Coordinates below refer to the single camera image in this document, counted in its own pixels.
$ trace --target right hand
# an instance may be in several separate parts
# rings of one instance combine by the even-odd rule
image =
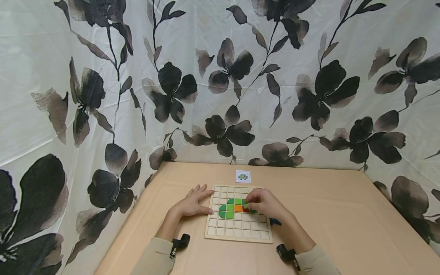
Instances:
[[[289,211],[267,189],[254,189],[246,197],[247,208],[257,210],[259,213],[280,220]]]

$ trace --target pattern card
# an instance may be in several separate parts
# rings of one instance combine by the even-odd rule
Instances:
[[[238,183],[250,183],[250,171],[235,171],[235,182]]]
[[[208,215],[205,238],[273,243],[269,218],[248,209],[245,204],[246,196],[255,188],[258,189],[215,185],[209,202],[214,214]]]

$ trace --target hand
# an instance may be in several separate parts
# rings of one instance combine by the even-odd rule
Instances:
[[[210,195],[214,194],[214,190],[206,191],[206,184],[200,187],[198,184],[194,189],[191,189],[187,196],[176,203],[170,211],[178,213],[179,216],[193,216],[197,214],[214,214],[214,211],[209,207],[201,206],[198,202]]]
[[[270,218],[281,220],[289,211],[267,189],[254,189],[246,197],[247,208],[257,210]]]

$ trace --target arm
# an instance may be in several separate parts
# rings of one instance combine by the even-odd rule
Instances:
[[[254,189],[245,199],[247,208],[281,221],[287,241],[297,253],[302,275],[339,275],[324,251],[300,225],[296,217],[267,189]]]
[[[202,187],[197,185],[167,212],[161,227],[145,249],[132,275],[167,275],[170,273],[174,266],[174,258],[171,258],[170,254],[177,224],[183,216],[213,214],[212,209],[198,203],[213,193],[214,190],[206,191],[206,184]]]

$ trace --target finger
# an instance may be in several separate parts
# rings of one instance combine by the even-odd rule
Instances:
[[[210,209],[209,207],[199,205],[197,208],[197,213],[206,215],[214,214],[214,210]]]
[[[258,201],[261,198],[261,194],[262,194],[262,190],[263,189],[254,189],[252,190],[245,198],[245,202],[250,202],[250,201]]]

